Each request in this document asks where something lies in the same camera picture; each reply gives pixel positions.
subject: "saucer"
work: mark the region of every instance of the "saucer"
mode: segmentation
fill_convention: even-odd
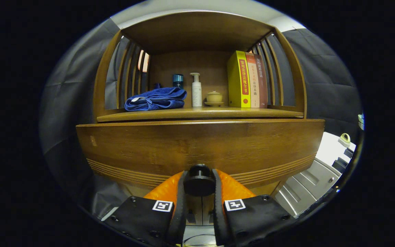
[[[210,106],[220,106],[223,102],[204,102],[206,105]]]

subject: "black knob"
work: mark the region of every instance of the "black knob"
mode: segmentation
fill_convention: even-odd
[[[210,169],[204,164],[197,164],[190,168],[184,181],[186,194],[195,197],[205,197],[215,191],[215,181],[211,177]]]

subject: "white cabinet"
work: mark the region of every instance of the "white cabinet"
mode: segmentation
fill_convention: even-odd
[[[275,195],[275,199],[292,216],[300,214],[316,201],[294,177],[287,179],[286,184]]]
[[[318,161],[313,161],[312,166],[300,172],[293,177],[299,181],[309,192],[315,197],[315,200],[320,199],[337,181],[340,173],[332,172]]]

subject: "book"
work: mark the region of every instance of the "book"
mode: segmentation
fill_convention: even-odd
[[[260,108],[260,87],[257,63],[253,53],[245,52],[248,63],[249,85],[251,88],[251,108]]]
[[[258,54],[254,54],[254,57],[259,79],[260,108],[268,108],[268,81],[266,80],[266,72],[263,67],[263,59]]]
[[[248,64],[244,51],[237,50],[226,63],[229,106],[251,107]]]

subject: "orange padding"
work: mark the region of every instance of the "orange padding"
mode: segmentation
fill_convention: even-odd
[[[182,176],[182,172],[176,173],[175,175],[168,178],[162,184],[152,189],[144,198],[152,200],[169,201],[175,204],[178,196],[178,182]]]
[[[230,175],[222,172],[221,170],[216,169],[216,171],[219,174],[220,181],[222,182],[222,203],[226,200],[255,197],[254,193]]]

